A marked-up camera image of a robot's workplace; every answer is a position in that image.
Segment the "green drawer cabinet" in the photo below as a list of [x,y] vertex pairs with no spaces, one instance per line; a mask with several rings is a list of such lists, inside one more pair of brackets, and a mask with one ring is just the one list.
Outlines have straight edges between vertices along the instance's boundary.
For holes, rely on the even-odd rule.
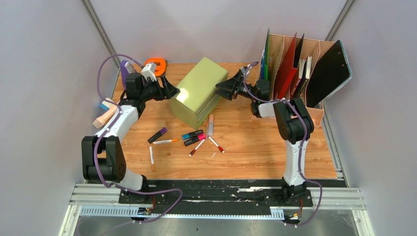
[[228,77],[228,71],[204,57],[176,85],[179,93],[170,99],[175,118],[197,129],[217,106],[221,97],[215,93],[216,85]]

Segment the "red folder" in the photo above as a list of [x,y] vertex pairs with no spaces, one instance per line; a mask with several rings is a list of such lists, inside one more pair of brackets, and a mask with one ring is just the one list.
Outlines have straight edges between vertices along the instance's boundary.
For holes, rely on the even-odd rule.
[[293,77],[298,69],[304,34],[297,38],[297,34],[289,38],[288,49],[282,56],[273,84],[273,99],[281,99],[289,90]]

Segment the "purple Roald Dahl book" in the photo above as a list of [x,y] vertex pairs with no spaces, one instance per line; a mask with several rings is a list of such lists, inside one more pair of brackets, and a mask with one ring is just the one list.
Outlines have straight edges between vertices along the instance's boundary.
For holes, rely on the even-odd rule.
[[292,82],[290,84],[290,97],[293,96],[295,91],[297,90],[297,87],[303,77],[303,71],[304,71],[304,65],[306,63],[306,59],[300,59],[298,63],[297,71],[292,79]]

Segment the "black Moon and Sixpence book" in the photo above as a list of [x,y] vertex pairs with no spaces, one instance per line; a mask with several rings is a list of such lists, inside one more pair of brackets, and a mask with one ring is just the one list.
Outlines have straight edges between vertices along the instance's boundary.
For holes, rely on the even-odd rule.
[[307,59],[301,60],[301,64],[299,64],[301,67],[298,73],[298,82],[296,83],[292,97],[300,97],[303,89],[306,87],[311,76],[312,59],[312,56],[308,56]]

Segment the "black notebook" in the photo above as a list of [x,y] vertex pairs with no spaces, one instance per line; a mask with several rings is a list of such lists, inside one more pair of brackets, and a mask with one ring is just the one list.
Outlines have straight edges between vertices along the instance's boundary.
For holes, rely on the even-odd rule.
[[312,75],[310,77],[310,80],[308,82],[307,88],[306,88],[306,92],[305,92],[306,106],[309,108],[316,107],[319,103],[321,103],[325,99],[325,96],[327,95],[326,92],[327,92],[327,89],[329,88],[328,86],[329,79],[328,79],[328,70],[327,70],[327,62],[326,62],[327,57],[325,56],[326,52],[317,61],[314,67],[314,70],[312,72]]

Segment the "clipboard with white papers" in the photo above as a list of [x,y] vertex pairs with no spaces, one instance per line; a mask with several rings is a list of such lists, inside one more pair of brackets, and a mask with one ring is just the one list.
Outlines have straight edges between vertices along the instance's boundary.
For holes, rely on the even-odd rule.
[[344,87],[352,78],[352,69],[349,63],[344,44],[337,40],[326,52],[325,56],[328,70],[328,86],[325,99],[332,97]]

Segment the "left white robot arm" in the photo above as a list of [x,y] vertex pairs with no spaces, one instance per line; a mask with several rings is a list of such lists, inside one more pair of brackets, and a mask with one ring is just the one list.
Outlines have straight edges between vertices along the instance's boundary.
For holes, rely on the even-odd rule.
[[116,105],[116,112],[109,122],[95,135],[82,139],[82,169],[84,179],[114,184],[123,190],[132,190],[132,197],[139,203],[150,199],[150,189],[144,175],[128,169],[121,142],[130,127],[140,118],[149,100],[171,99],[180,90],[160,78],[130,73],[125,79],[126,89]]

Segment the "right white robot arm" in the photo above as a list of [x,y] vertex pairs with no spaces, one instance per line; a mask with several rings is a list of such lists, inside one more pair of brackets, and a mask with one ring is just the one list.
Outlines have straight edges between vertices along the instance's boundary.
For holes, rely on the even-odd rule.
[[216,94],[228,100],[233,100],[238,95],[247,97],[252,100],[251,111],[254,116],[276,119],[278,132],[286,145],[281,199],[287,205],[294,205],[306,193],[305,153],[310,135],[314,131],[314,122],[300,98],[270,102],[269,82],[258,80],[252,86],[244,82],[244,76],[239,71],[232,78],[216,84]]

